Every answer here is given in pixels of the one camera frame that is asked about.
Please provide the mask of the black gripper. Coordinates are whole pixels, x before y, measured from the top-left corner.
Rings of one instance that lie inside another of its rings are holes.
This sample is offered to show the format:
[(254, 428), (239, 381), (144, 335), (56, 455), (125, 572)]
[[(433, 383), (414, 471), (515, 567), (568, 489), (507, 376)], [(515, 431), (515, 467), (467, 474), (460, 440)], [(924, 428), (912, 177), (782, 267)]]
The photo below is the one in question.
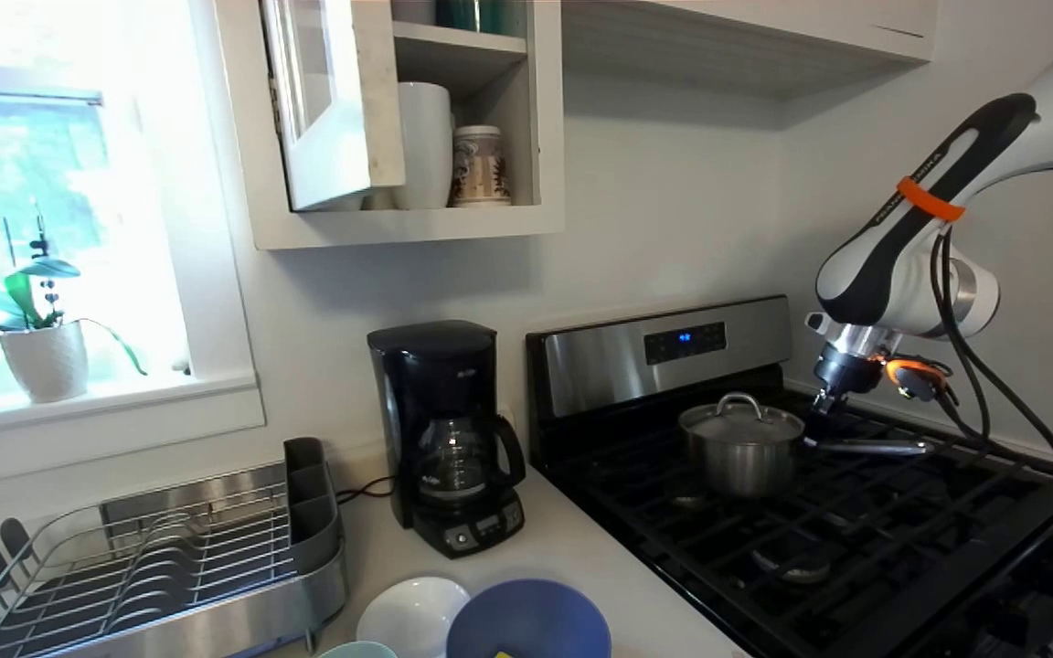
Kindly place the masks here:
[(806, 326), (822, 340), (813, 399), (819, 413), (879, 383), (892, 383), (905, 399), (922, 404), (946, 396), (950, 370), (922, 354), (905, 354), (892, 328), (834, 322), (827, 312), (813, 312)]

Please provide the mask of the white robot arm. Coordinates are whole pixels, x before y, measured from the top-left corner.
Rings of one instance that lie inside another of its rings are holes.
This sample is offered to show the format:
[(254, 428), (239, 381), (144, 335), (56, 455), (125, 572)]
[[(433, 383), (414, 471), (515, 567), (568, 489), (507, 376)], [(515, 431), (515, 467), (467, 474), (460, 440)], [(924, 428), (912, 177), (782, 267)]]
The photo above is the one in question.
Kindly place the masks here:
[(950, 255), (946, 303), (931, 293), (931, 247), (946, 238), (967, 205), (1012, 177), (1053, 173), (1053, 64), (1025, 88), (974, 111), (892, 197), (840, 242), (817, 275), (819, 306), (807, 326), (822, 340), (817, 406), (871, 393), (892, 370), (912, 383), (917, 357), (901, 354), (905, 335), (992, 326), (1003, 289), (969, 255)]

